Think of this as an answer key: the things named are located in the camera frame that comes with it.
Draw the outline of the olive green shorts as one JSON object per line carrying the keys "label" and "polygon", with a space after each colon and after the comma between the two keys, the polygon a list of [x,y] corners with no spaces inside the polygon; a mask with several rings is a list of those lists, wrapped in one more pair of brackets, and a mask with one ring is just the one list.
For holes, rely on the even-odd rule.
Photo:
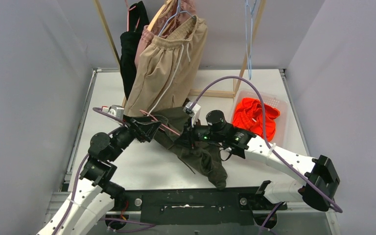
{"label": "olive green shorts", "polygon": [[154,136],[157,143],[176,155],[191,171],[197,171],[207,177],[218,190],[226,188],[228,174],[222,164],[219,147],[206,142],[196,142],[194,148],[176,143],[189,118],[189,115],[183,111],[183,107],[153,111],[148,117],[155,118],[162,123]]}

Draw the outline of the beige shorts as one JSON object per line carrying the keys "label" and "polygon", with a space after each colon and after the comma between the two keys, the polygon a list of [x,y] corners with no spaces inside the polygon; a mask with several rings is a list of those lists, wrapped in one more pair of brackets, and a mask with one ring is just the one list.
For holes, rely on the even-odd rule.
{"label": "beige shorts", "polygon": [[196,79],[208,36],[203,18],[190,18],[167,37],[153,36],[141,53],[124,113],[182,106]]}

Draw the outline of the orange shorts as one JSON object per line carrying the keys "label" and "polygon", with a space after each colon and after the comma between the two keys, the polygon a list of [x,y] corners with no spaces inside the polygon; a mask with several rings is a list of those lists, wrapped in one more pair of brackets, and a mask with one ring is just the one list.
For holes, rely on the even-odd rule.
{"label": "orange shorts", "polygon": [[235,107],[232,125],[241,129],[248,130],[263,138],[263,118],[266,123],[266,137],[271,141],[276,134],[276,122],[281,113],[278,109],[265,104],[265,113],[262,109],[260,100],[246,97],[243,98]]}

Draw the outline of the light blue wire hanger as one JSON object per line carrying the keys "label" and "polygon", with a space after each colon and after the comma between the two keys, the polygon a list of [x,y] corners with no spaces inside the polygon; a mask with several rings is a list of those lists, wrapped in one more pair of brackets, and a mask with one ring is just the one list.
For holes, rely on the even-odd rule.
{"label": "light blue wire hanger", "polygon": [[255,16],[257,0],[245,0],[244,1],[244,13],[245,13],[245,39],[246,39],[246,69],[248,72],[248,79],[252,78],[252,34],[253,34],[253,19]]}

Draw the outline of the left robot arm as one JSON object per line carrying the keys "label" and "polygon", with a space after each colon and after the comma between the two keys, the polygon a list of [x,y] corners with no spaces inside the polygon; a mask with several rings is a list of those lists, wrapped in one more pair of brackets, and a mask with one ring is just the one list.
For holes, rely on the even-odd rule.
{"label": "left robot arm", "polygon": [[111,180],[117,170],[113,162],[133,141],[152,141],[161,124],[148,117],[127,117],[110,133],[96,133],[70,195],[38,234],[85,235],[108,211],[121,208],[126,201],[125,189]]}

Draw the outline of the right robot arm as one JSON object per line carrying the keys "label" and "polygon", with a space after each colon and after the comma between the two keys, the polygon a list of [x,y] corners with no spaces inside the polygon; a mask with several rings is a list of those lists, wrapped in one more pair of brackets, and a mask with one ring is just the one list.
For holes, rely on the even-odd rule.
{"label": "right robot arm", "polygon": [[260,208],[268,209],[279,202],[304,202],[321,212],[332,209],[342,213],[334,199],[340,179],[329,157],[305,156],[269,143],[228,123],[220,110],[209,112],[206,120],[207,125],[197,125],[190,117],[176,143],[190,148],[200,142],[215,144],[230,155],[260,162],[292,178],[287,183],[262,183],[263,188],[256,195]]}

